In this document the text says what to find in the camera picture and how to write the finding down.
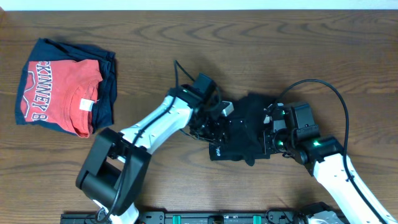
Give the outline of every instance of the tabletop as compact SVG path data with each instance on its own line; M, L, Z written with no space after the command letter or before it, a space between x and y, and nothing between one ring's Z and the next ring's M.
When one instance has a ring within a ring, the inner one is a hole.
M173 60L207 74L223 95L278 95L305 78L337 87L351 121L348 154L361 178L398 218L398 14L396 11L6 12L0 20L0 223L59 223L98 208L75 179L94 141L17 126L21 69L39 37L116 53L119 131L161 104ZM190 83L180 76L180 83ZM322 134L341 142L338 98L303 84L285 102L308 101ZM208 145L175 133L155 152L136 204L168 211L261 211L323 201L338 208L304 167L280 154L211 162Z

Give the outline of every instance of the white backdrop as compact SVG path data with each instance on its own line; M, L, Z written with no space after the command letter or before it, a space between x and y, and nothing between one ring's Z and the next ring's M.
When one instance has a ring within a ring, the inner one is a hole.
M5 11L398 9L398 0L0 0Z

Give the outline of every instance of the white tag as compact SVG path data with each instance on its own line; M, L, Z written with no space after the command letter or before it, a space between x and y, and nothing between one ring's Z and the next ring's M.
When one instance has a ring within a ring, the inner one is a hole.
M93 100L81 99L80 100L80 109L85 111L91 111L93 109Z

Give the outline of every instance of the green clip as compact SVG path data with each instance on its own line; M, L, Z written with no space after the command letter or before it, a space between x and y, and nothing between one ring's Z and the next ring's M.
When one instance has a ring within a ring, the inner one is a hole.
M181 224L181 216L173 215L173 224Z
M253 215L253 224L261 224L261 216Z

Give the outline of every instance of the black garment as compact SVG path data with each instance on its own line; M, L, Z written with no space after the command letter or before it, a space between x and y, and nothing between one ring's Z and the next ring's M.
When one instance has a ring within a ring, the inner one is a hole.
M267 159L259 137L264 130L264 108L274 100L274 97L251 93L233 101L234 111L228 116L229 125L225 127L228 141L221 145L209 145L210 160L245 160L253 166L255 159Z
M72 45L57 43L50 39L39 39L33 48L30 56L22 69L21 80L19 82L15 117L17 124L39 124L46 128L56 131L69 133L63 130L55 123L45 121L26 122L21 111L21 101L24 95L24 89L27 81L27 69L29 61L56 61L56 60L75 60L77 62L92 59L99 63L103 81L98 86L98 101L93 105L92 125L93 132L98 128L103 128L113 124L113 104L116 101L116 71L115 71L115 53L99 49L92 45Z

